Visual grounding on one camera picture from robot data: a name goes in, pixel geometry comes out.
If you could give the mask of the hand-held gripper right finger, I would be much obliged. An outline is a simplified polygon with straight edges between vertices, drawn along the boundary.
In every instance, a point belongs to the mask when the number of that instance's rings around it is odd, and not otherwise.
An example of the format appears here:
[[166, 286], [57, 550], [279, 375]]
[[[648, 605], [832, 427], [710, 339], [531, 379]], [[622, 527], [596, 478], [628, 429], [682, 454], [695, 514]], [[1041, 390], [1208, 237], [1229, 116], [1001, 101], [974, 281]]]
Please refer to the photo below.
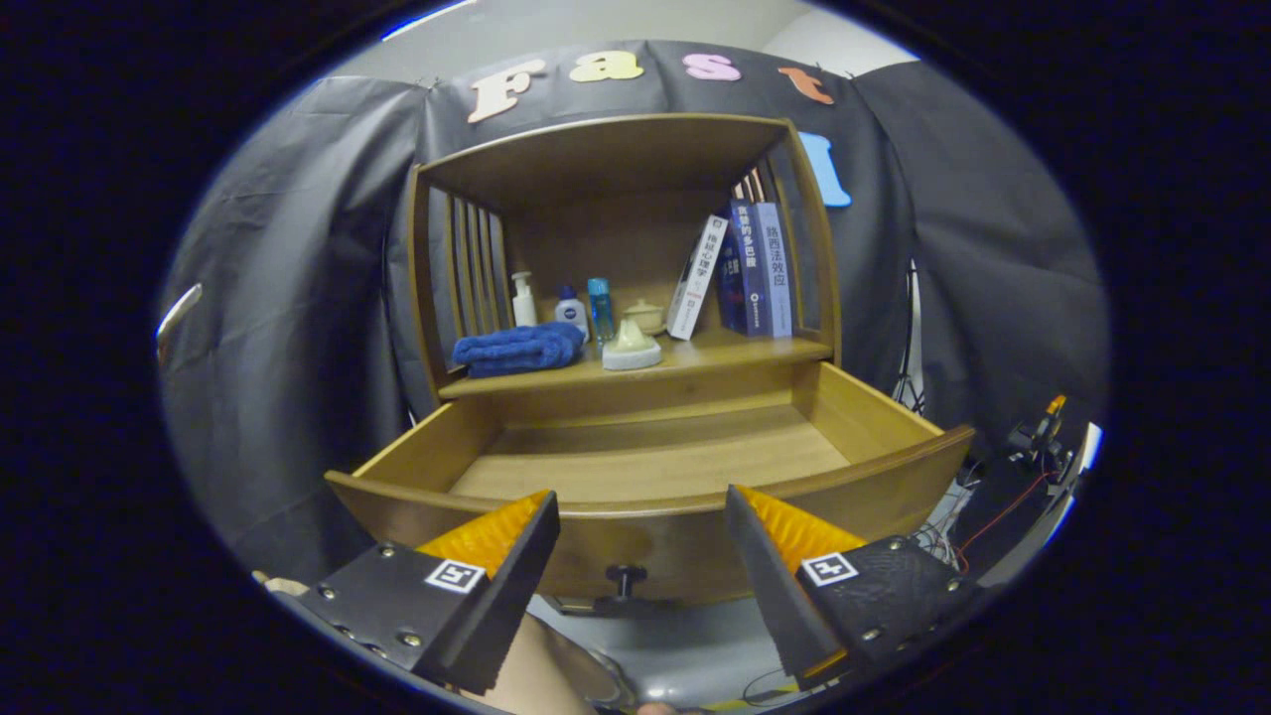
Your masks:
[[741, 485], [727, 489], [724, 516], [782, 669], [802, 690], [907, 664], [986, 598], [904, 535], [860, 538]]

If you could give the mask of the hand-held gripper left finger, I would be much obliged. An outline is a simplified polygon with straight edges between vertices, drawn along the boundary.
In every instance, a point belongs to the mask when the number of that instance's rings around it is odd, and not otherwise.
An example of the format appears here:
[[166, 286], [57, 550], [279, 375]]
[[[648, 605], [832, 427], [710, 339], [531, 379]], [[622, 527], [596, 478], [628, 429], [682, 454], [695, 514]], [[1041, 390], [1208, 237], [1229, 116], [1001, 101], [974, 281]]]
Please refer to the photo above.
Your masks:
[[483, 693], [494, 687], [559, 533], [557, 494], [538, 491], [422, 546], [376, 544], [297, 602], [403, 671]]

